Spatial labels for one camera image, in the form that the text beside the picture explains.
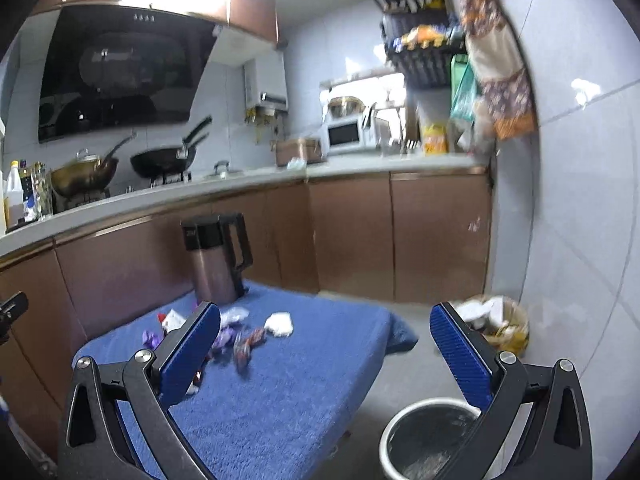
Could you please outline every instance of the brown cabinet door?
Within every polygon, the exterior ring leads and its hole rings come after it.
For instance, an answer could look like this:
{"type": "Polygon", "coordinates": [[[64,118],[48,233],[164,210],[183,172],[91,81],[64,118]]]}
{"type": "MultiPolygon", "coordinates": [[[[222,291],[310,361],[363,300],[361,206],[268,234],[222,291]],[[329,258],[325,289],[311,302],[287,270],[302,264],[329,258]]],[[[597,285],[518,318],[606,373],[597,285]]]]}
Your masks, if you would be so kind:
{"type": "MultiPolygon", "coordinates": [[[[267,193],[250,192],[241,196],[225,198],[214,202],[214,213],[242,213],[244,224],[249,237],[254,264],[242,272],[248,280],[264,283],[265,285],[281,286],[280,267],[274,235],[269,225],[267,210],[267,193]]],[[[242,260],[241,251],[235,235],[232,235],[236,260],[242,260]]]]}
{"type": "Polygon", "coordinates": [[[271,228],[276,240],[282,287],[317,293],[318,268],[309,190],[304,184],[267,193],[271,228]]]}
{"type": "Polygon", "coordinates": [[[89,339],[193,289],[180,220],[210,212],[204,205],[141,218],[56,248],[89,339]]]}
{"type": "MultiPolygon", "coordinates": [[[[70,359],[66,367],[71,370],[70,359]]],[[[10,335],[9,341],[0,346],[0,377],[0,395],[6,400],[15,420],[45,453],[56,460],[62,410],[31,369],[14,335],[10,335]]]]}
{"type": "Polygon", "coordinates": [[[231,0],[229,24],[276,43],[276,0],[231,0]]]}
{"type": "Polygon", "coordinates": [[[310,196],[320,288],[393,301],[388,175],[313,183],[310,196]]]}
{"type": "Polygon", "coordinates": [[[396,301],[437,304],[482,293],[491,193],[484,175],[392,176],[396,301]]]}
{"type": "Polygon", "coordinates": [[[62,408],[73,373],[73,357],[86,342],[86,335],[54,251],[0,274],[0,296],[4,300],[20,290],[27,295],[29,308],[13,323],[12,333],[33,371],[62,408]]]}

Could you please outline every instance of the microwave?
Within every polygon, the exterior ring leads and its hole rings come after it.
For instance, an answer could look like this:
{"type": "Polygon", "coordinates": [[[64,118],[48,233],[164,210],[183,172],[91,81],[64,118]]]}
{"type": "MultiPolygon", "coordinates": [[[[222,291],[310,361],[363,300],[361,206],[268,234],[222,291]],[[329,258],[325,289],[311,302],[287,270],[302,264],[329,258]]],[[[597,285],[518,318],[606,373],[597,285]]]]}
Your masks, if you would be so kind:
{"type": "Polygon", "coordinates": [[[325,155],[378,150],[391,139],[389,122],[373,117],[365,126],[366,114],[330,119],[322,126],[320,142],[325,155]]]}

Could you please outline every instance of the blue tablecloth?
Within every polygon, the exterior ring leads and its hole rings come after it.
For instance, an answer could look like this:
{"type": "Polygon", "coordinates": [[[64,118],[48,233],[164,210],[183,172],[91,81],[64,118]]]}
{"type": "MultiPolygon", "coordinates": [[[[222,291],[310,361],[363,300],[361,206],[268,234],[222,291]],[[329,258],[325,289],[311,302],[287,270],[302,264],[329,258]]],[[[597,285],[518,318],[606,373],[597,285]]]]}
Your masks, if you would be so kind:
{"type": "MultiPolygon", "coordinates": [[[[334,301],[249,283],[234,305],[250,311],[246,324],[262,326],[290,312],[289,338],[268,338],[252,352],[246,378],[233,363],[210,362],[199,393],[170,413],[218,480],[301,480],[347,429],[386,354],[408,351],[417,336],[380,306],[334,301]]],[[[84,345],[76,359],[127,361],[142,347],[143,330],[161,333],[158,312],[188,316],[193,293],[149,312],[84,345]]],[[[164,478],[135,421],[120,403],[133,445],[146,471],[164,478]]]]}

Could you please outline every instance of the gray bucket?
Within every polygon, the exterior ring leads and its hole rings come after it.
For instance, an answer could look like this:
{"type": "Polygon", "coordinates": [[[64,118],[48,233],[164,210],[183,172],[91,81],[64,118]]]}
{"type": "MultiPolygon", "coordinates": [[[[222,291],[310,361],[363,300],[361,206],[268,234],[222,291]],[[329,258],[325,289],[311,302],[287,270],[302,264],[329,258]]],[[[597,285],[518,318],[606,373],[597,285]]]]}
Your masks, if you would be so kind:
{"type": "Polygon", "coordinates": [[[458,450],[480,410],[439,397],[407,406],[385,428],[380,464],[389,480],[431,480],[458,450]]]}

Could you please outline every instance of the silver bolt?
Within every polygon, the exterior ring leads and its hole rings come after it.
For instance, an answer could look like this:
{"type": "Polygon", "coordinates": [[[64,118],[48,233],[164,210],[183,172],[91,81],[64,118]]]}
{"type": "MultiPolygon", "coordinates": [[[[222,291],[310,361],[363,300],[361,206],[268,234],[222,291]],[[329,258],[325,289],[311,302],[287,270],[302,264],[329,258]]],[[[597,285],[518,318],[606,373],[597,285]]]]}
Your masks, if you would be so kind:
{"type": "Polygon", "coordinates": [[[149,350],[138,350],[136,352],[135,359],[139,363],[146,363],[151,359],[151,352],[149,350]]]}
{"type": "Polygon", "coordinates": [[[83,369],[83,368],[87,368],[88,365],[91,364],[91,358],[90,357],[81,357],[78,359],[78,368],[83,369]]]}
{"type": "Polygon", "coordinates": [[[574,371],[574,364],[571,361],[569,361],[569,359],[561,359],[560,360],[560,367],[565,372],[573,372],[574,371]]]}
{"type": "Polygon", "coordinates": [[[500,361],[506,365],[512,365],[516,362],[516,356],[513,352],[500,352],[500,361]]]}

